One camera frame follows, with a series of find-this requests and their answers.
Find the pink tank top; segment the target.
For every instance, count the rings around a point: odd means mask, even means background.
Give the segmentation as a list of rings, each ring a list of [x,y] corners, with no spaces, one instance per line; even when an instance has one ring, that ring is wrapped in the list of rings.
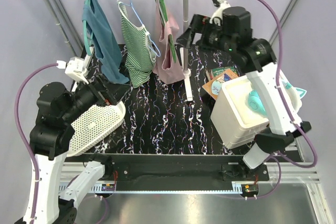
[[[177,54],[176,63],[173,61],[167,38],[171,34],[175,43],[175,36],[179,31],[179,25],[170,10],[166,8],[166,11],[168,22],[166,23],[166,27],[164,27],[160,20],[159,4],[156,3],[154,42],[161,52],[161,57],[157,57],[153,73],[158,75],[159,79],[165,84],[173,84],[183,80],[184,75]]]

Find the green velvet hanger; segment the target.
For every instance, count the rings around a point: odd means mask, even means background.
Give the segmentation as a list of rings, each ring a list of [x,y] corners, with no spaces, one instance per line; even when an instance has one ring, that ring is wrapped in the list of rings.
[[[168,22],[168,15],[166,11],[166,6],[164,0],[155,0],[157,4],[159,4],[159,12],[160,12],[160,20],[164,27],[166,27],[166,23]],[[174,45],[173,36],[170,34],[167,36],[168,43],[170,47],[170,52],[172,53],[172,58],[174,63],[176,63],[176,50]]]

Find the green striped tank top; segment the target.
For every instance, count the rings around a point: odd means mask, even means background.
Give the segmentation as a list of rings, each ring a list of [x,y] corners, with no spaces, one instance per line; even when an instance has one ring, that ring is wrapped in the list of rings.
[[[136,26],[129,20],[126,4],[118,1],[117,5],[121,17],[122,36],[128,52],[125,66],[132,86],[137,88],[150,79],[156,63],[156,52],[145,25]]]

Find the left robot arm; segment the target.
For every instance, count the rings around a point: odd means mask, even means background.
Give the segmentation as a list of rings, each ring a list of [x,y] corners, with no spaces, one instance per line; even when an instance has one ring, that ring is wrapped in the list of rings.
[[[112,159],[94,154],[69,186],[58,192],[61,170],[75,134],[72,123],[94,105],[117,105],[130,90],[129,84],[109,82],[97,74],[70,92],[61,82],[43,86],[37,99],[35,126],[25,140],[32,161],[32,181],[28,206],[17,223],[74,223],[77,209],[100,179],[116,178]]]

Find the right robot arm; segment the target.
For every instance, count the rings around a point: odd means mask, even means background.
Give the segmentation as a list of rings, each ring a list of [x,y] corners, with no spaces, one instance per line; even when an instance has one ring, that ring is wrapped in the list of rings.
[[[176,42],[190,48],[195,34],[201,35],[196,45],[202,50],[221,50],[234,57],[266,110],[269,127],[256,135],[254,145],[243,156],[244,164],[238,167],[239,176],[250,180],[256,176],[257,167],[272,153],[299,136],[306,137],[311,124],[303,121],[288,104],[279,79],[280,61],[267,40],[253,37],[251,14],[245,8],[229,7],[213,18],[194,14]]]

